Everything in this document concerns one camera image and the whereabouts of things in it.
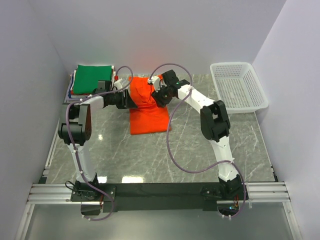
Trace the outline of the orange t shirt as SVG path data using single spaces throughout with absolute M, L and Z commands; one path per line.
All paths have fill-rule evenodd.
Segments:
M 168 129 L 168 108 L 158 107 L 152 97 L 154 86 L 148 84 L 147 77 L 129 77 L 129 94 L 137 108 L 129 110 L 130 134 L 142 135 L 161 133 Z

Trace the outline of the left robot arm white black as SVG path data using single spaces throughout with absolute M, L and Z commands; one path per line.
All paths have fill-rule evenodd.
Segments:
M 130 96 L 129 85 L 130 82 L 125 78 L 99 80 L 98 87 L 88 97 L 62 104 L 58 136 L 67 145 L 73 158 L 76 180 L 72 184 L 72 196 L 77 200 L 95 201 L 103 195 L 87 145 L 92 135 L 92 113 L 107 106 L 136 109 L 138 106 Z

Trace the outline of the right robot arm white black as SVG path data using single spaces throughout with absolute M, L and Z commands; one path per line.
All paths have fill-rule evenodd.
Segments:
M 151 96 L 160 108 L 166 107 L 177 98 L 187 103 L 200 115 L 200 130 L 209 141 L 218 167 L 219 196 L 230 200 L 243 196 L 247 199 L 247 189 L 239 168 L 234 163 L 230 147 L 230 119 L 223 101 L 214 101 L 196 90 L 191 81 L 180 80 L 173 70 L 161 76 L 151 76 L 147 80 L 154 91 Z

